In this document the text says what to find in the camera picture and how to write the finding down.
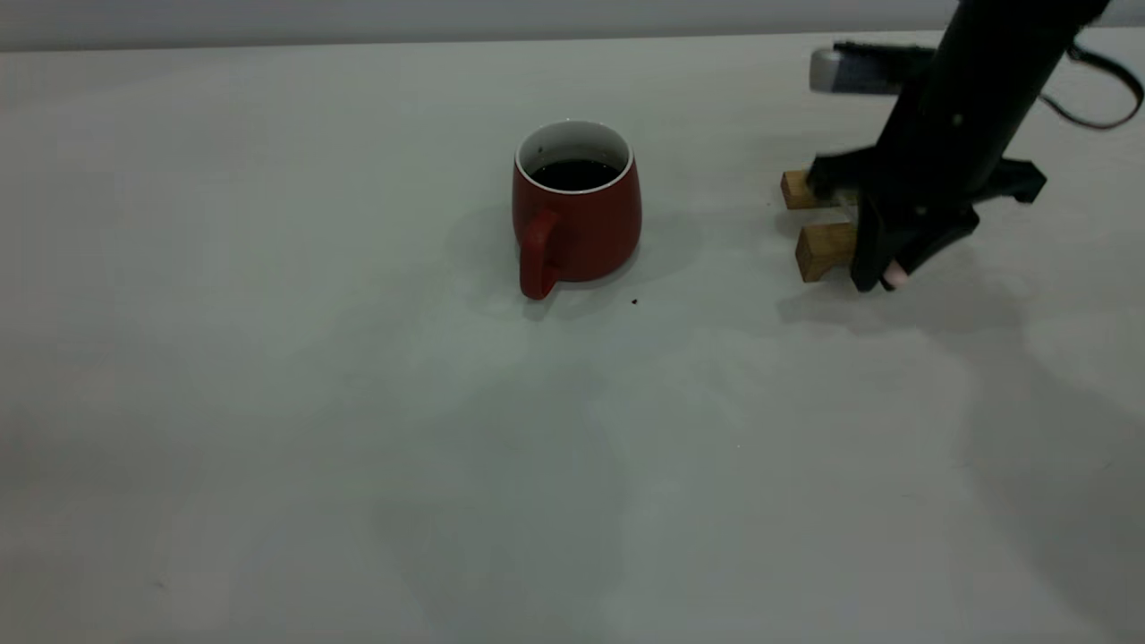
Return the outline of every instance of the mug rim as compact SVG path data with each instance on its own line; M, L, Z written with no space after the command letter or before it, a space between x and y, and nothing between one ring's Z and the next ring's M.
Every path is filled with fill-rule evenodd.
M626 164L624 164L624 170L622 170L621 173L618 175L616 175L616 179L613 179L611 181L609 181L608 183L605 183L602 186L597 186L595 188L589 188L587 190L558 190L556 188L550 188L548 186L544 186L542 183L538 183L534 178L529 176L529 173L524 171L524 166L521 164L521 151L524 150L524 143L526 143L526 141L528 141L529 139L531 139L536 134L539 134L540 132L543 132L545 129L548 129L550 127L554 127L554 126L558 126L558 125L564 125L566 123L581 123L581 124L584 124L584 125L593 125L593 126L597 126L597 127L601 127L601 128L607 129L608 132L611 132L613 134L615 134L616 138L619 139L624 143L624 151L627 154L629 160L627 160ZM616 186L617 183L619 183L621 181L623 181L624 178L629 175L629 171L631 171L632 166L635 164L635 155L632 154L632 144L629 143L629 140L625 139L623 134L621 134L619 132L617 132L617 131L613 129L611 127L605 125L603 123L600 123L599 120L584 120L584 119L578 119L578 118L566 118L563 120L554 120L553 123L548 123L548 124L542 125L540 127L538 127L538 128L534 129L532 132L526 134L524 139L521 139L521 143L518 144L518 147L516 147L516 155L514 155L513 160L516 164L516 171L521 173L521 176L524 176L526 181L528 181L529 183L532 183L534 186L536 186L537 188L540 188L542 190L544 190L546 193L553 193L553 194L556 194L556 195L591 195L593 193L599 193L601 190L607 190L608 188L611 188L613 186Z

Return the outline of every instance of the wooden block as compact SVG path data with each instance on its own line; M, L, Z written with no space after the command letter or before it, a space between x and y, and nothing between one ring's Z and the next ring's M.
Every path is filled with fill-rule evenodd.
M819 282L836 266L851 266L859 236L850 223L804 226L795 249L804 282Z
M807 210L813 207L834 207L839 205L835 199L822 201L807 187L807 172L796 170L783 173L783 181L780 182L783 190L783 201L787 202L788 210Z

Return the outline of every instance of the mug handle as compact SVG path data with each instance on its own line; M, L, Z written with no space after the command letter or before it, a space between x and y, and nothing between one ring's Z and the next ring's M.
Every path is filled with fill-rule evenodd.
M545 250L548 237L560 220L561 215L543 210L524 229L524 237L521 239L521 292L529 299L545 299L556 284L559 273L556 268L545 264Z

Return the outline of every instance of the red mug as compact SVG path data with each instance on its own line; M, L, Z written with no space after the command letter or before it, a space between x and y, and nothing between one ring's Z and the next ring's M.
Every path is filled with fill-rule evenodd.
M619 170L585 190L558 190L534 175L554 163L594 160ZM521 292L545 299L558 281L599 280L632 257L640 241L640 179L632 147L599 123L564 120L516 150L513 229L521 244Z

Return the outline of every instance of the white wall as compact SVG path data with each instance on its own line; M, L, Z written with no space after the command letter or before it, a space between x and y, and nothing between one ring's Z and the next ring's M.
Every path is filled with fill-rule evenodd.
M0 49L938 28L955 0L0 0ZM1145 23L1114 0L1108 24Z

